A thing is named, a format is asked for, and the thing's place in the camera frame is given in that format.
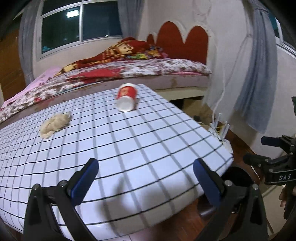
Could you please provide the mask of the person's right hand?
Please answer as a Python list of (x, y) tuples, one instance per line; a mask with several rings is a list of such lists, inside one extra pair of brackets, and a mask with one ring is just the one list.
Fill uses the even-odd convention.
[(290, 190), (288, 186), (285, 186), (283, 188), (283, 190), (281, 191), (278, 199), (281, 201), (280, 203), (280, 207), (285, 208), (286, 203), (287, 203), (287, 197), (289, 194), (293, 194), (294, 196), (296, 196), (296, 189), (295, 187), (293, 188), (293, 190)]

